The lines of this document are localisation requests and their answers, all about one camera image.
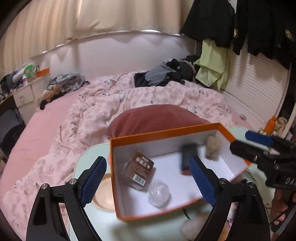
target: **blue textured pad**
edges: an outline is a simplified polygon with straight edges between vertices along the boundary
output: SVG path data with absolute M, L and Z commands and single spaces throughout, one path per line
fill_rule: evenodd
M 91 203 L 96 191 L 102 181 L 103 176 L 107 170 L 107 162 L 102 158 L 96 165 L 94 171 L 90 174 L 84 186 L 82 187 L 81 203 L 85 207 L 86 204 Z
M 214 187 L 212 186 L 210 180 L 200 168 L 194 157 L 192 157 L 189 161 L 189 169 L 195 180 L 196 185 L 198 186 L 202 194 L 202 197 L 207 203 L 211 204 L 211 206 L 214 207 L 217 203 Z
M 264 136 L 254 131 L 247 131 L 245 137 L 249 141 L 254 141 L 265 146 L 272 146 L 274 144 L 270 136 Z

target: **open cardboard box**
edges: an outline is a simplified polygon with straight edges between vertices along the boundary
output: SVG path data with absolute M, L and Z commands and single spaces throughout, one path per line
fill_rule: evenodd
M 217 136 L 222 141 L 217 161 L 205 158 L 204 144 L 209 135 Z M 247 167 L 243 159 L 230 152 L 229 146 L 234 140 L 234 136 L 220 123 L 112 138 L 111 179 L 117 218 L 130 221 L 161 215 L 202 198 L 193 177 L 181 174 L 181 148 L 186 144 L 196 143 L 199 146 L 199 158 L 218 178 L 233 180 Z M 154 162 L 143 190 L 134 189 L 125 181 L 123 175 L 125 165 L 138 150 Z M 148 202 L 147 190 L 153 180 L 161 180 L 169 187 L 171 199 L 165 208 L 158 209 Z

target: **metal screw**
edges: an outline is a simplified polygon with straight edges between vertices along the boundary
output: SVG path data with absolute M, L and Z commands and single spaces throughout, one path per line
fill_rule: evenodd
M 253 182 L 249 182 L 248 185 L 249 185 L 251 188 L 254 188 L 254 187 L 256 186 L 256 184 L 253 183 Z
M 226 184 L 228 181 L 227 181 L 227 179 L 225 179 L 225 178 L 220 178 L 220 179 L 219 179 L 219 182 L 220 182 L 221 184 Z
M 72 178 L 72 179 L 70 179 L 69 184 L 73 185 L 73 184 L 75 184 L 76 182 L 77 182 L 77 179 Z
M 41 185 L 41 189 L 46 189 L 48 187 L 48 184 L 47 183 L 43 183 L 42 185 Z

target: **orange bottle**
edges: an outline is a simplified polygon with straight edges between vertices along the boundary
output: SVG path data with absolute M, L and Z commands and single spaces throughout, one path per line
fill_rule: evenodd
M 277 121 L 277 117 L 273 116 L 268 122 L 266 127 L 264 128 L 264 131 L 269 134 L 272 135 L 273 131 L 274 131 L 274 127 L 276 126 L 276 121 Z

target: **curtain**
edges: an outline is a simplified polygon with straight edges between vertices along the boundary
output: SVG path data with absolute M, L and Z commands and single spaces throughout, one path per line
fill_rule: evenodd
M 193 0 L 32 0 L 0 41 L 0 77 L 78 37 L 115 31 L 178 34 Z

